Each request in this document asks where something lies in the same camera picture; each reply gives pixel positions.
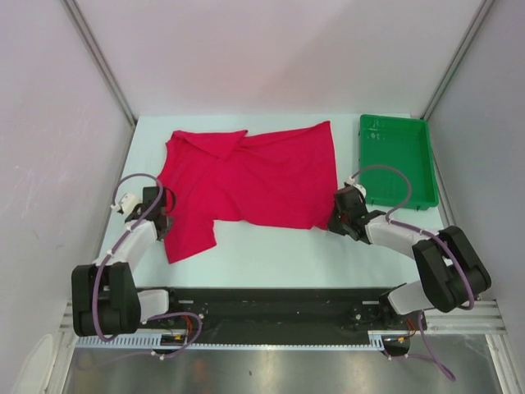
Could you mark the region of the red t-shirt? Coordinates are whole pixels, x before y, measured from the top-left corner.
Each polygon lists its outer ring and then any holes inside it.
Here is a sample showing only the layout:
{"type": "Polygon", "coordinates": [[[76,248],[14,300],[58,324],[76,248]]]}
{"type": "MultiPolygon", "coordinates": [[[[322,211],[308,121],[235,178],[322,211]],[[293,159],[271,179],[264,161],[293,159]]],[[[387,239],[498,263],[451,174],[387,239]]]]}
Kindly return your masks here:
{"type": "Polygon", "coordinates": [[[217,244],[217,221],[325,230],[337,190],[331,123],[250,135],[174,131],[158,176],[173,192],[169,263],[217,244]]]}

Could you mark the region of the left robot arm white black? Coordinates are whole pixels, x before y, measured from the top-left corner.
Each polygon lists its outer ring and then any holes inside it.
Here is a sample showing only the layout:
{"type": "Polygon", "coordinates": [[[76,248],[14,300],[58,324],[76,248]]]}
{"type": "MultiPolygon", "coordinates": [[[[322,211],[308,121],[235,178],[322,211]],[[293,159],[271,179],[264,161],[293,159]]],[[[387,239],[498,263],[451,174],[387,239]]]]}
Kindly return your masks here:
{"type": "Polygon", "coordinates": [[[175,202],[171,190],[149,186],[143,188],[142,197],[126,193],[114,206],[125,217],[122,235],[106,253],[91,264],[75,267],[71,274],[77,336],[110,341],[136,332],[151,318],[164,328],[178,324],[181,308],[169,300],[168,291],[140,291],[133,277],[146,252],[171,230],[172,219],[167,214],[175,202]]]}

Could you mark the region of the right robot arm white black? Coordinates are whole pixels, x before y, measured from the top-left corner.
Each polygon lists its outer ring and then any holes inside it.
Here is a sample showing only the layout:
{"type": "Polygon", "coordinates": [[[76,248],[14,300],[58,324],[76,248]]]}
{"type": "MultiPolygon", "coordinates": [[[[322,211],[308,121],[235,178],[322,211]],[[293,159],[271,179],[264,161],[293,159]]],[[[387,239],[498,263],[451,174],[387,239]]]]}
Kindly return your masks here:
{"type": "Polygon", "coordinates": [[[413,312],[471,309],[476,297],[491,288],[491,276],[461,228],[429,231],[394,220],[385,212],[369,211],[365,190],[358,184],[336,191],[328,230],[385,247],[415,262],[419,280],[384,295],[378,318],[385,328],[399,328],[413,312]]]}

